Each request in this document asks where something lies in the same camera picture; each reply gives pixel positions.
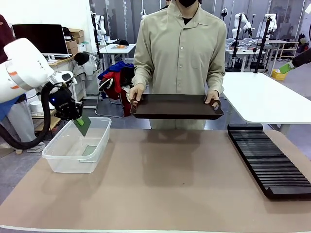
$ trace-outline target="black face mask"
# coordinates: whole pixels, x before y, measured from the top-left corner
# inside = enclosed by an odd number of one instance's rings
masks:
[[[193,5],[197,0],[179,0],[180,4],[182,4],[184,7],[190,7]]]

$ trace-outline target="maroon shirt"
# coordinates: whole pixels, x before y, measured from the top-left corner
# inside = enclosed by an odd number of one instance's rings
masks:
[[[3,50],[4,46],[13,40],[14,37],[8,23],[5,21],[4,17],[0,15],[0,64],[8,59]]]

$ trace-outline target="hand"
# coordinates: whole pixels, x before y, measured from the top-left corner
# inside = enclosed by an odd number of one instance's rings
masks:
[[[213,100],[219,100],[219,93],[218,93],[218,91],[215,91],[215,90],[208,91],[205,104],[209,104],[212,99]],[[213,103],[212,106],[214,108],[217,108],[218,107],[218,103]]]
[[[130,89],[130,100],[135,100],[133,104],[136,106],[138,101],[141,99],[141,95],[145,91],[145,86],[142,83],[136,84],[133,88]]]

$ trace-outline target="black rack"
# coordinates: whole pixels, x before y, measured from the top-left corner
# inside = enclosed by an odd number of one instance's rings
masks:
[[[267,198],[311,199],[311,183],[263,132],[262,125],[228,125],[228,133]]]

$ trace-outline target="man's right hand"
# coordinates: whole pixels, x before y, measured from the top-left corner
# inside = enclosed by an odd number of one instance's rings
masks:
[[[138,104],[138,101],[141,99],[141,95],[145,91],[145,86],[142,83],[136,84],[133,88],[130,89],[130,100],[135,100],[133,102],[134,105]]]

